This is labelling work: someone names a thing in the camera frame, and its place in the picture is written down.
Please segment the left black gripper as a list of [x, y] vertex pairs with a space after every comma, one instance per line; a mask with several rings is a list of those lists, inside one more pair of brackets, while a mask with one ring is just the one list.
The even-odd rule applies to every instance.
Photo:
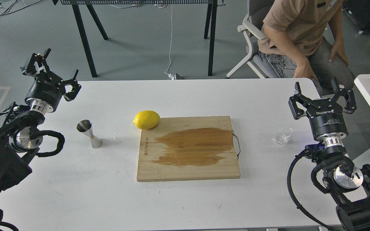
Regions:
[[[63, 79], [50, 71], [47, 64], [50, 51], [51, 49], [47, 48], [42, 55], [32, 54], [28, 64], [21, 67], [22, 75], [35, 77], [35, 81], [25, 97], [26, 104], [31, 105], [37, 99], [44, 101], [48, 104], [48, 113], [56, 111], [62, 96], [66, 101], [73, 101], [81, 89], [81, 85], [76, 80], [78, 69], [74, 70], [73, 78], [63, 81], [63, 84], [61, 84]], [[69, 92], [65, 92], [65, 86], [68, 85], [72, 88]]]

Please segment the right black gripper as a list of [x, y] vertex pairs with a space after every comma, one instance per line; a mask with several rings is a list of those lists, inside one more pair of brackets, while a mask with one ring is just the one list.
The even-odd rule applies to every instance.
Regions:
[[[322, 137], [328, 133], [338, 133], [341, 139], [348, 135], [348, 129], [342, 114], [343, 109], [336, 103], [339, 97], [344, 97], [346, 101], [344, 107], [346, 114], [352, 114], [357, 109], [353, 90], [341, 88], [335, 77], [331, 80], [331, 85], [335, 92], [331, 99], [320, 98], [313, 100], [310, 104], [310, 99], [302, 95], [299, 82], [295, 83], [294, 94], [289, 98], [289, 108], [293, 118], [298, 120], [301, 117], [308, 117], [315, 141], [321, 141]], [[305, 107], [307, 111], [299, 109], [298, 103]]]

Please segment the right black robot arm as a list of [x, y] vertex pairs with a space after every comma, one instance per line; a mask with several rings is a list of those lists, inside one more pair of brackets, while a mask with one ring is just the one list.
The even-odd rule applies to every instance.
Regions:
[[313, 138], [317, 144], [307, 145], [295, 156], [287, 173], [287, 188], [292, 201], [304, 215], [321, 226], [333, 231], [311, 215], [292, 189], [292, 172], [295, 164], [303, 157], [316, 164], [310, 174], [313, 185], [322, 193], [328, 193], [336, 203], [336, 214], [347, 231], [370, 231], [370, 164], [362, 168], [355, 166], [346, 154], [342, 139], [348, 135], [343, 112], [352, 114], [356, 109], [352, 90], [339, 87], [332, 80], [335, 94], [332, 98], [312, 100], [301, 92], [300, 84], [295, 83], [289, 106], [295, 120], [307, 117]]

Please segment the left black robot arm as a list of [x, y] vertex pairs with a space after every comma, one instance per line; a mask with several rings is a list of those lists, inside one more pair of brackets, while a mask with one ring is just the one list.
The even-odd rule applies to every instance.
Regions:
[[55, 112], [61, 98], [72, 101], [81, 85], [74, 77], [63, 80], [50, 70], [44, 54], [32, 54], [29, 63], [22, 67], [22, 74], [35, 80], [25, 97], [25, 105], [15, 102], [0, 111], [0, 193], [19, 184], [32, 173], [32, 159], [57, 155], [64, 146], [61, 133], [39, 130], [37, 126], [45, 120], [45, 114]]

